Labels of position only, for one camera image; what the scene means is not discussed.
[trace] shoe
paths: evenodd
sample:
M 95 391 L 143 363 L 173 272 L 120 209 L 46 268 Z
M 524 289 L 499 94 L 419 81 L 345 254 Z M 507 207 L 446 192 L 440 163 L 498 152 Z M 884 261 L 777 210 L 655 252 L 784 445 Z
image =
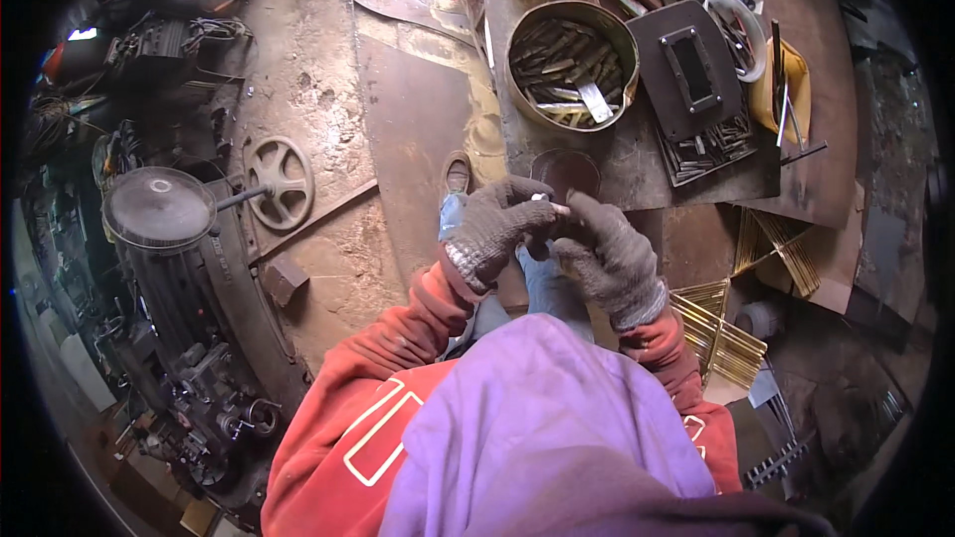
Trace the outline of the shoe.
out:
M 444 186 L 447 193 L 467 194 L 471 188 L 471 159 L 461 149 L 448 154 L 444 161 Z

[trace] hand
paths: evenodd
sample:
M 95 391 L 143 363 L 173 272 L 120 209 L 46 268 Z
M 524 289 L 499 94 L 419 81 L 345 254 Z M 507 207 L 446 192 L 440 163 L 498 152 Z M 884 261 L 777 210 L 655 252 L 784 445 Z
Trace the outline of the hand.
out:
M 550 186 L 513 175 L 468 197 L 461 225 L 451 230 L 444 249 L 474 292 L 484 294 L 494 288 L 495 279 L 525 235 L 549 233 L 557 212 L 549 201 L 530 201 L 535 193 L 554 197 Z M 543 251 L 537 247 L 531 254 L 548 257 L 546 247 Z
M 567 205 L 594 235 L 594 248 L 563 237 L 554 241 L 552 251 L 572 262 L 583 291 L 606 312 L 616 332 L 654 321 L 668 294 L 656 275 L 650 240 L 633 230 L 619 208 L 584 193 L 571 192 Z

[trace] yellow bag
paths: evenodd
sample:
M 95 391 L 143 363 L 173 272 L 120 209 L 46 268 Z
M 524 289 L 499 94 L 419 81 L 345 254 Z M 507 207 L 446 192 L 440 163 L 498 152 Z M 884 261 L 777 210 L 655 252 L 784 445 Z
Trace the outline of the yellow bag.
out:
M 812 90 L 809 86 L 809 66 L 801 54 L 785 40 L 780 41 L 780 47 L 786 55 L 786 76 L 789 78 L 789 99 L 793 102 L 795 116 L 799 120 L 799 131 L 802 141 L 809 145 L 809 118 L 812 112 Z M 766 42 L 766 70 L 757 82 L 750 86 L 750 115 L 760 125 L 779 133 L 779 125 L 772 118 L 772 38 Z M 783 135 L 792 143 L 798 145 L 795 137 L 795 127 L 792 123 L 792 113 L 786 116 L 786 131 Z

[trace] blue jeans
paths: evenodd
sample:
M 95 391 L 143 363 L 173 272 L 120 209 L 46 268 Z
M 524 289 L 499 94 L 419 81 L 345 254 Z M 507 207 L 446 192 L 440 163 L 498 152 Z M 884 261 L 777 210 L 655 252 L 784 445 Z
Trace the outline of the blue jeans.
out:
M 451 229 L 461 224 L 467 195 L 448 193 L 441 203 L 440 222 L 437 240 L 443 241 Z M 521 247 L 517 252 L 520 268 L 524 271 L 524 282 L 529 297 L 528 314 L 548 314 L 563 321 L 587 342 L 594 341 L 590 313 L 583 299 L 583 292 L 573 278 L 567 277 L 556 259 L 537 261 Z M 453 353 L 466 351 L 475 341 L 511 320 L 507 311 L 492 294 L 479 303 L 475 314 L 468 320 L 464 334 L 448 345 L 445 355 L 453 358 Z

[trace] handwheel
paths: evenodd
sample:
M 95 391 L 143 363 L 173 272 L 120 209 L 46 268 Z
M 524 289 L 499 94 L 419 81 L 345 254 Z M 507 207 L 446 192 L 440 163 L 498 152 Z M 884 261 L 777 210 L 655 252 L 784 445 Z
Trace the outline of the handwheel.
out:
M 304 177 L 287 175 L 290 154 L 298 158 Z M 311 213 L 311 203 L 315 199 L 315 177 L 304 151 L 288 137 L 276 135 L 253 144 L 247 161 L 245 175 L 250 188 L 266 183 L 275 188 L 271 195 L 267 193 L 249 200 L 248 205 L 255 217 L 273 231 L 291 231 L 302 224 Z M 291 197 L 296 194 L 301 194 L 304 199 L 300 197 L 291 204 Z

